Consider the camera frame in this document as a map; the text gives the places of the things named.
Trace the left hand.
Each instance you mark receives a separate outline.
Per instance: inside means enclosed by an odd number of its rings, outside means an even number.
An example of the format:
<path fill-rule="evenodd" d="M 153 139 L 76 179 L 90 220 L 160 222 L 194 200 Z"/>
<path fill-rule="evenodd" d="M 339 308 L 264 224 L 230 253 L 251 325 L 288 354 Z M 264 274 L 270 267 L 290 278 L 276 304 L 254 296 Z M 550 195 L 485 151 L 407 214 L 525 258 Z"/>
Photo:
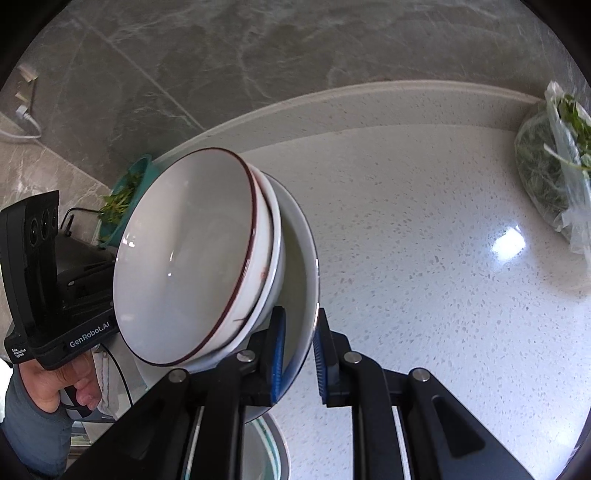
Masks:
<path fill-rule="evenodd" d="M 37 360 L 18 365 L 22 383 L 33 403 L 46 413 L 60 405 L 60 391 L 73 387 L 76 402 L 94 410 L 102 399 L 95 364 L 89 352 L 77 356 L 56 370 L 45 370 Z"/>

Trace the grey left sleeve forearm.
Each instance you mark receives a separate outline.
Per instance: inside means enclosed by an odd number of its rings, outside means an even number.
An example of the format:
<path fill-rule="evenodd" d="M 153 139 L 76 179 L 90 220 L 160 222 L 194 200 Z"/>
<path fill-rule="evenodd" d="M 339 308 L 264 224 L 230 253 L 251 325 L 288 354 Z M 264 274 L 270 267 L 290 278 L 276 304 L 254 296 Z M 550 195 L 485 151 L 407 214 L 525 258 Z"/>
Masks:
<path fill-rule="evenodd" d="M 17 367 L 5 395 L 1 431 L 21 464 L 39 479 L 56 479 L 66 470 L 73 420 L 59 407 L 47 413 L 27 393 Z"/>

